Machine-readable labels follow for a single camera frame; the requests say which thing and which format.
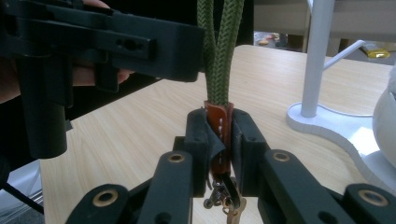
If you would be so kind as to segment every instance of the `brown leather strap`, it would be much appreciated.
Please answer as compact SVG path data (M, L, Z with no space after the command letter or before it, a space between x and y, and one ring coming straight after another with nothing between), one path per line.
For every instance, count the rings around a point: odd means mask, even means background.
M207 121L218 135L226 149L220 152L211 162L210 173L213 178L220 180L219 175L231 172L231 131L233 118L233 104L227 106L212 105L205 101Z

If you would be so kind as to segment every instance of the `wooden table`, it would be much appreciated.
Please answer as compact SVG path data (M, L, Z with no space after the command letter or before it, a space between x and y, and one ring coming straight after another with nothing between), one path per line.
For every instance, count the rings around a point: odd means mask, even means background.
M288 107L303 94L306 54L241 46L235 49L230 102L250 114L271 148L294 153L318 181L343 193L365 182L343 149L286 124ZM354 114L372 114L391 66L343 60L322 80L320 103ZM68 150L41 161L46 223L65 223L91 189L105 183L132 189L152 177L159 157L183 136L189 112L206 100L205 76L193 83L162 80L72 121ZM194 199L193 223L225 223L220 208ZM249 198L241 223L261 223Z

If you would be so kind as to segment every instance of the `white lamp base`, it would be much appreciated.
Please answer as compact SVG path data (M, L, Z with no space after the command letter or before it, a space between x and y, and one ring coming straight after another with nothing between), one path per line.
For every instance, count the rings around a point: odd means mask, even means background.
M288 109L288 125L333 141L352 158L361 174L375 186L396 195L396 168L384 157L373 134L373 116L340 113L318 105L313 118L301 115L301 103Z

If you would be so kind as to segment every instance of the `braided green cord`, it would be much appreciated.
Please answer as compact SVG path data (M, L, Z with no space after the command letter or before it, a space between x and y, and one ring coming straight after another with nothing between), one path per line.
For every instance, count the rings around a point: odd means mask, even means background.
M213 31L213 0L198 0L198 25L206 29L204 62L208 101L228 104L233 49L242 17L244 0L225 0L217 45Z

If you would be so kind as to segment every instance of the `human hand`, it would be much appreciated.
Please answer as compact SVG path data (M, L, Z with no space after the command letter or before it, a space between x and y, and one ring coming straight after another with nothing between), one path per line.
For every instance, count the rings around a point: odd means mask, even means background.
M83 0L84 4L92 7L109 7L99 0ZM118 72L119 83L128 79L133 71L120 69ZM94 85L93 64L74 62L73 66L73 85L74 86L93 86ZM0 57L0 104L11 100L21 94L18 81L18 72L15 62Z

